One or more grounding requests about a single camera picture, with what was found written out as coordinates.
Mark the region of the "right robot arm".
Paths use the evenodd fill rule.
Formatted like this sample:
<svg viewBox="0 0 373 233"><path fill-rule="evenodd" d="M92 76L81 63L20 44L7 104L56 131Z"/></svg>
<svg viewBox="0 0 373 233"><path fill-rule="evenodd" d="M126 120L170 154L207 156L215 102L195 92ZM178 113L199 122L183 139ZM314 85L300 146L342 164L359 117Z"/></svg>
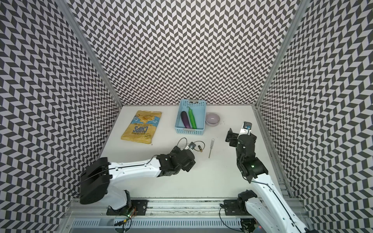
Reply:
<svg viewBox="0 0 373 233"><path fill-rule="evenodd" d="M236 149L236 163L252 190L239 194L241 212L251 214L266 233L316 233L295 214L278 191L267 168L255 155L256 136L249 129L227 132L226 142Z"/></svg>

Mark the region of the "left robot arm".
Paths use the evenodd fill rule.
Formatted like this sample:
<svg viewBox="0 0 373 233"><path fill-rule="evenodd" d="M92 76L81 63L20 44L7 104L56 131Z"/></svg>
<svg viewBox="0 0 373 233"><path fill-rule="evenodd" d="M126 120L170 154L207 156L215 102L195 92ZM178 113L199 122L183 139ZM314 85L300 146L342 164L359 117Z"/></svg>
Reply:
<svg viewBox="0 0 373 233"><path fill-rule="evenodd" d="M80 176L80 204L103 203L113 212L132 208L130 193L120 189L119 183L135 178L158 178L189 172L195 165L195 143L183 149L175 146L168 154L154 155L151 159L131 163L109 162L102 157L85 168Z"/></svg>

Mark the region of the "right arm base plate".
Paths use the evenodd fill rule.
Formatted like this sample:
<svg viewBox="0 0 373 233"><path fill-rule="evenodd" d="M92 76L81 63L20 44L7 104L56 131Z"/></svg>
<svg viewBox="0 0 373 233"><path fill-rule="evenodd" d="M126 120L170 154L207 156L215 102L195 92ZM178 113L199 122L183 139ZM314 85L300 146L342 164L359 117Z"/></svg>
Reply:
<svg viewBox="0 0 373 233"><path fill-rule="evenodd" d="M249 216L250 214L246 210L245 203L243 201L236 200L224 200L223 209L226 216Z"/></svg>

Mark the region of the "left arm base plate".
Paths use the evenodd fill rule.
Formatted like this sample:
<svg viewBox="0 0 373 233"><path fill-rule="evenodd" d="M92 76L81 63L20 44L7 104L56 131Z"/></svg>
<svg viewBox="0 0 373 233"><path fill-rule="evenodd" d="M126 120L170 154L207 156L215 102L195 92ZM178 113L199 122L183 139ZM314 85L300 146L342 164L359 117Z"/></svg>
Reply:
<svg viewBox="0 0 373 233"><path fill-rule="evenodd" d="M108 207L107 216L144 216L146 215L148 200L132 200L131 206L125 206L119 210L114 210L112 207Z"/></svg>

